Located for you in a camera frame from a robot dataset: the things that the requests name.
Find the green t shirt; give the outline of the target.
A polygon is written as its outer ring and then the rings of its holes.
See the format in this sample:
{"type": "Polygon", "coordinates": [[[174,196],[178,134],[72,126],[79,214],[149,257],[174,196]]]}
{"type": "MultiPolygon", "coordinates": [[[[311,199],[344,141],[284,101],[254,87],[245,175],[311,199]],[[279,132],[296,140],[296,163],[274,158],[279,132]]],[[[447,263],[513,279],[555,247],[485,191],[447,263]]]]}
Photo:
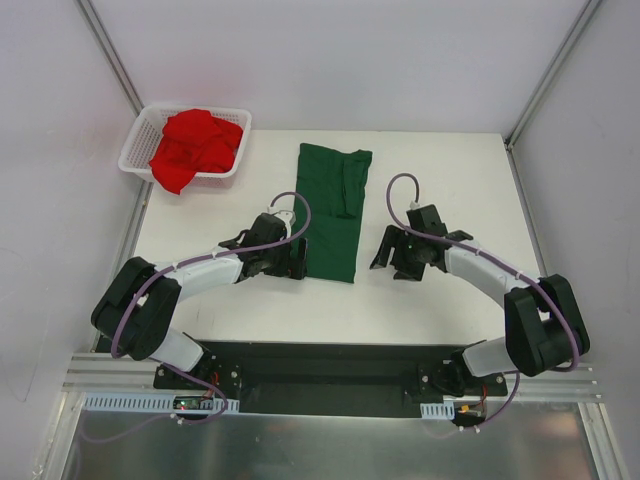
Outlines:
{"type": "Polygon", "coordinates": [[[307,275],[352,284],[373,153],[343,153],[302,143],[299,146],[296,192],[308,202],[311,222],[307,240],[307,275]]]}

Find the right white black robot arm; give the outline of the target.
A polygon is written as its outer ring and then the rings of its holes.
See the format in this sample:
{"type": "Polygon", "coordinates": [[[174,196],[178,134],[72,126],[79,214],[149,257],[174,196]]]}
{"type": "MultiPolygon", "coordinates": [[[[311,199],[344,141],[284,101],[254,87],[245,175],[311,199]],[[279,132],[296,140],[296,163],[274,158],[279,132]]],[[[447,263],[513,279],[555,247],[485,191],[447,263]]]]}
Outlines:
{"type": "Polygon", "coordinates": [[[570,282],[554,274],[533,278],[491,254],[463,230],[448,231],[433,205],[407,211],[410,225],[389,225],[372,269],[392,265],[396,280],[420,281],[430,266],[456,276],[495,301],[504,312],[504,335],[469,345],[454,356],[452,388],[470,395],[487,375],[519,372],[534,377],[577,366],[590,350],[570,282]]]}

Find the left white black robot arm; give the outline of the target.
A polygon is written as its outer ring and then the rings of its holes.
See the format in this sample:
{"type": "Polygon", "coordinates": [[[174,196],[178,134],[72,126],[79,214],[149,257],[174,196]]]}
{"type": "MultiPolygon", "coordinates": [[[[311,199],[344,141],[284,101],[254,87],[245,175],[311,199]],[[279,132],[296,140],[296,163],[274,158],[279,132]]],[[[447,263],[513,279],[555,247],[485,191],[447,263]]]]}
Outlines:
{"type": "Polygon", "coordinates": [[[129,259],[94,308],[91,324],[111,340],[117,357],[151,358],[177,368],[187,387],[205,386],[212,374],[208,354],[171,327],[177,305],[259,274],[302,279],[306,253],[291,256],[294,221],[292,211],[271,207],[250,228],[205,254],[166,264],[129,259]]]}

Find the red t shirt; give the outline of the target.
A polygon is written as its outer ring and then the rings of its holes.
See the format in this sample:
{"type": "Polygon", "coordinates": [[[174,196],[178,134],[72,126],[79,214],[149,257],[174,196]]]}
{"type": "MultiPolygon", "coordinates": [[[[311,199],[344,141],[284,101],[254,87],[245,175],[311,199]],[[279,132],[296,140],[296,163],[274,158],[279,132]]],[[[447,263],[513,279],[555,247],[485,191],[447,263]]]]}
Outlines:
{"type": "Polygon", "coordinates": [[[152,175],[166,191],[179,195],[198,173],[229,173],[243,133],[237,124],[206,110],[173,115],[149,162],[152,175]]]}

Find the white plastic basket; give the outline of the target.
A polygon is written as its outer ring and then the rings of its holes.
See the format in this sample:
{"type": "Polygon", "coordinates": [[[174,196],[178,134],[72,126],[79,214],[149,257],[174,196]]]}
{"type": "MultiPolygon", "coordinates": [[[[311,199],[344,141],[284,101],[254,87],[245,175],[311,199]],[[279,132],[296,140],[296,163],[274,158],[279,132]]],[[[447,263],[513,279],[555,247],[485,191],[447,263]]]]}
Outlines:
{"type": "Polygon", "coordinates": [[[146,181],[158,183],[152,175],[149,162],[160,143],[162,130],[169,117],[190,109],[209,111],[213,116],[235,123],[243,129],[244,133],[231,171],[223,174],[198,173],[187,185],[215,188],[230,187],[234,182],[234,175],[241,164],[251,130],[252,116],[248,111],[242,109],[170,104],[149,105],[141,111],[133,124],[121,150],[118,160],[119,168],[124,172],[134,173],[146,181]]]}

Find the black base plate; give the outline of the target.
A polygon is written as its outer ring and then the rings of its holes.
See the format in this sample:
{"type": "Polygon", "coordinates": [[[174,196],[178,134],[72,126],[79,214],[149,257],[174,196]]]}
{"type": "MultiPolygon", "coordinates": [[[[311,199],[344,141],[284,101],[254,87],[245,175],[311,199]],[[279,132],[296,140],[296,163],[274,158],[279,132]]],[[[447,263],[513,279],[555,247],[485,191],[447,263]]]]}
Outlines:
{"type": "Polygon", "coordinates": [[[455,372],[459,345],[349,345],[204,342],[201,366],[184,377],[165,367],[158,390],[196,391],[213,381],[242,413],[417,418],[423,404],[446,397],[507,395],[499,374],[455,372]]]}

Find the aluminium rail frame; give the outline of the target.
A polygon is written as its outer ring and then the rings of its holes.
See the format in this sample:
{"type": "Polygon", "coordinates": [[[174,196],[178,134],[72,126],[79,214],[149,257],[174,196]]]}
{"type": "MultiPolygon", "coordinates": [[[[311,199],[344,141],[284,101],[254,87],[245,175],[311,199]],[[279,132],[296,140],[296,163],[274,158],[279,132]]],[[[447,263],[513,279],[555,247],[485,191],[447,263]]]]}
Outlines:
{"type": "MultiPolygon", "coordinates": [[[[158,364],[152,360],[114,359],[108,353],[76,353],[62,383],[64,392],[149,393],[158,364]]],[[[568,373],[547,371],[521,378],[518,401],[602,403],[606,395],[595,372],[585,365],[568,373]]]]}

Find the right aluminium corner post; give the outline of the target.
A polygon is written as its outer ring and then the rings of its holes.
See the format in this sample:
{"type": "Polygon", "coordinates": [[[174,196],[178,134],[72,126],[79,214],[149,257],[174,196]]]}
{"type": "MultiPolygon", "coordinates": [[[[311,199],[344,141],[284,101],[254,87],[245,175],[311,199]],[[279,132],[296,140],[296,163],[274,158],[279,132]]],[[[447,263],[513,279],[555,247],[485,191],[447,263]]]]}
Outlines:
{"type": "Polygon", "coordinates": [[[578,43],[604,4],[604,0],[588,0],[581,6],[576,18],[571,23],[569,30],[551,58],[550,63],[537,82],[515,125],[504,138],[504,145],[507,152],[513,151],[516,143],[533,121],[537,111],[562,73],[565,64],[569,61],[578,43]]]}

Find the aluminium corner post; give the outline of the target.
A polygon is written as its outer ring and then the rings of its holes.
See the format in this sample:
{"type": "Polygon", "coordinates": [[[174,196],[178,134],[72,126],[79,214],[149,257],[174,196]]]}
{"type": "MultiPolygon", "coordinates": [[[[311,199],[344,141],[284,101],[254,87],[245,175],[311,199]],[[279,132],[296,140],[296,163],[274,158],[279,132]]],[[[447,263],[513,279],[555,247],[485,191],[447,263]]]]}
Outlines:
{"type": "Polygon", "coordinates": [[[116,78],[124,97],[135,115],[144,108],[140,95],[119,55],[101,16],[91,0],[75,0],[82,18],[84,19],[96,44],[102,52],[112,74],[116,78]]]}
{"type": "Polygon", "coordinates": [[[551,58],[550,63],[537,82],[515,125],[504,138],[504,145],[507,152],[513,151],[516,143],[533,121],[537,111],[562,73],[565,64],[569,61],[578,43],[604,4],[604,0],[588,0],[581,6],[576,18],[571,23],[569,30],[551,58]]]}

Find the left aluminium corner post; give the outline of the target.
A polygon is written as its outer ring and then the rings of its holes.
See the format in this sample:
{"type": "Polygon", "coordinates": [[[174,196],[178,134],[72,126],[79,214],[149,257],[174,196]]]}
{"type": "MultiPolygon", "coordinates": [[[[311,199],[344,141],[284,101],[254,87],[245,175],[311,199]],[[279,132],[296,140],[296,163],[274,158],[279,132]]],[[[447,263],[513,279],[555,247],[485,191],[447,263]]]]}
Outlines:
{"type": "Polygon", "coordinates": [[[101,16],[91,0],[75,0],[82,18],[84,19],[96,44],[102,52],[112,74],[116,78],[124,97],[135,115],[144,108],[140,95],[119,55],[101,16]]]}

